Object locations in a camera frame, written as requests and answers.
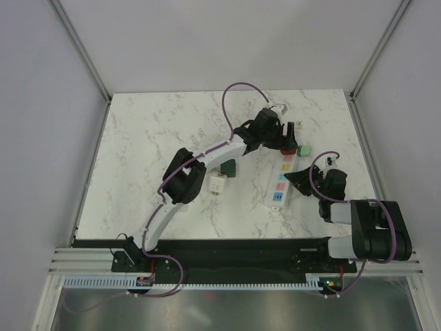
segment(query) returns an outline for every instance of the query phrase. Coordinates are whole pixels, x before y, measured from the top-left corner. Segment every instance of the marble tabletop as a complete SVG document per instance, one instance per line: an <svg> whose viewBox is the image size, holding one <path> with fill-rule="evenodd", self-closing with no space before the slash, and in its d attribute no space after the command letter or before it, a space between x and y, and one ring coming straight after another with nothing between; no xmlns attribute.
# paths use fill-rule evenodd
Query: marble tabletop
<svg viewBox="0 0 441 331"><path fill-rule="evenodd" d="M349 199L374 197L373 187L342 90L265 91L270 102L285 103L284 121L296 124L299 145L313 147L298 170L327 150L341 153ZM92 179L82 210L78 239L115 238L141 227L158 201L156 189L179 148L202 149L228 137L222 92L116 94L112 100ZM234 127L253 119L266 105L254 91L231 91L226 109ZM237 160L238 175L220 195L208 192L179 211L163 238L291 238L349 234L347 225L325 223L318 200L292 190L286 208L263 205L279 151L260 148ZM325 161L318 165L323 167Z"/></svg>

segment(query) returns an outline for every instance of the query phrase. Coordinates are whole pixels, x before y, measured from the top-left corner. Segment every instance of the white wall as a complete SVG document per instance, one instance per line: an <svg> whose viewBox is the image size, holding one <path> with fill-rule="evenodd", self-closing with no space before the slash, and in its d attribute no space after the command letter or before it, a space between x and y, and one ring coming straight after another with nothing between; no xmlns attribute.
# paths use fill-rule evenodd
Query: white wall
<svg viewBox="0 0 441 331"><path fill-rule="evenodd" d="M400 0L62 0L111 93L342 88Z"/></svg>
<svg viewBox="0 0 441 331"><path fill-rule="evenodd" d="M414 1L359 96L441 312L441 1Z"/></svg>
<svg viewBox="0 0 441 331"><path fill-rule="evenodd" d="M0 5L0 325L29 330L104 100L45 0Z"/></svg>

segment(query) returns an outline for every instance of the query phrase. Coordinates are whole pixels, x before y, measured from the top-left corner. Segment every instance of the green block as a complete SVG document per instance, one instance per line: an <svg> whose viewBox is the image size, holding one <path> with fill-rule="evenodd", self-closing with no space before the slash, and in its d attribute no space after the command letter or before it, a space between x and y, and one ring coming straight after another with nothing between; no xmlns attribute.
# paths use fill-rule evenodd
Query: green block
<svg viewBox="0 0 441 331"><path fill-rule="evenodd" d="M299 157L310 157L312 152L312 147L308 145L298 146L297 156Z"/></svg>
<svg viewBox="0 0 441 331"><path fill-rule="evenodd" d="M224 162L220 165L220 173L226 174L227 177L235 177L236 176L236 160L231 159L227 162Z"/></svg>

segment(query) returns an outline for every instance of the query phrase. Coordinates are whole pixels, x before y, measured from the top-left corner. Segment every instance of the gray floor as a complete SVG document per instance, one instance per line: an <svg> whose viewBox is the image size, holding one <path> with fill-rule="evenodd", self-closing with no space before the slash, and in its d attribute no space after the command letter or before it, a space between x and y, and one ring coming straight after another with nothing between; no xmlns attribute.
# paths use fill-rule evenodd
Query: gray floor
<svg viewBox="0 0 441 331"><path fill-rule="evenodd" d="M305 292L181 291L164 299L124 296L76 316L59 309L53 330L421 330L405 280L361 279L346 296ZM82 309L116 293L67 290Z"/></svg>

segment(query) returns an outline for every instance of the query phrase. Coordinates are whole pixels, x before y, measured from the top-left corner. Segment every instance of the tabletop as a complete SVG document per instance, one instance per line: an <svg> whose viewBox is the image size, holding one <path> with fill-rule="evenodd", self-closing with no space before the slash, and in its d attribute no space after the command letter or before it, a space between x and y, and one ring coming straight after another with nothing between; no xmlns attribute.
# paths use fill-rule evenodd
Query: tabletop
<svg viewBox="0 0 441 331"><path fill-rule="evenodd" d="M297 170L327 150L339 151L338 168L348 174L346 197L375 197L342 90L264 91L288 107L283 121L295 123L299 145L312 146ZM158 201L157 187L176 151L201 150L229 136L221 110L222 92L116 94L112 100L77 239L131 235ZM228 92L225 106L234 127L253 119L266 105L254 91ZM263 204L277 150L260 147L237 160L237 176L214 195L205 180L199 196L179 211L162 238L298 238L350 234L347 225L325 223L318 200L292 190L286 206ZM325 160L318 165L323 167Z"/></svg>

